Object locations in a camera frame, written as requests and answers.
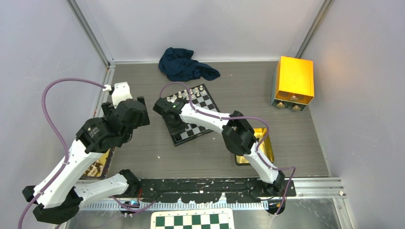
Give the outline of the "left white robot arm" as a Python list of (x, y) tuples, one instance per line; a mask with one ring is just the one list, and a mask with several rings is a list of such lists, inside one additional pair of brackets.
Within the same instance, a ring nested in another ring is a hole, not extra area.
[(142, 96), (117, 106), (103, 103), (102, 110), (103, 117), (88, 119), (76, 133), (68, 159), (58, 164), (63, 170), (55, 168), (42, 183), (23, 189), (26, 201), (36, 204), (32, 212), (39, 222), (62, 224), (88, 204), (110, 196), (133, 197), (139, 193), (140, 181), (129, 169), (83, 187), (76, 184), (104, 153), (127, 143), (134, 129), (150, 124)]

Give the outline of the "orange drawer box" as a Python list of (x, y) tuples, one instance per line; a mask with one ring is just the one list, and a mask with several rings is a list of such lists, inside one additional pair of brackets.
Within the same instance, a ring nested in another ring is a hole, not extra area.
[(271, 106), (302, 112), (314, 98), (313, 61), (281, 56), (273, 74)]

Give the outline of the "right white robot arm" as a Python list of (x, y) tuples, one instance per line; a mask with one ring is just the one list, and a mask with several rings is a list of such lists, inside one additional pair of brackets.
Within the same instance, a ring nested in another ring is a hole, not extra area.
[(189, 124), (203, 126), (222, 135), (227, 150), (244, 157), (265, 183), (266, 192), (277, 196), (284, 189), (284, 173), (266, 157), (260, 145), (263, 140), (255, 137), (248, 118), (240, 112), (232, 114), (214, 112), (194, 105), (185, 99), (167, 101), (159, 98), (153, 110), (161, 115), (173, 131), (185, 130)]

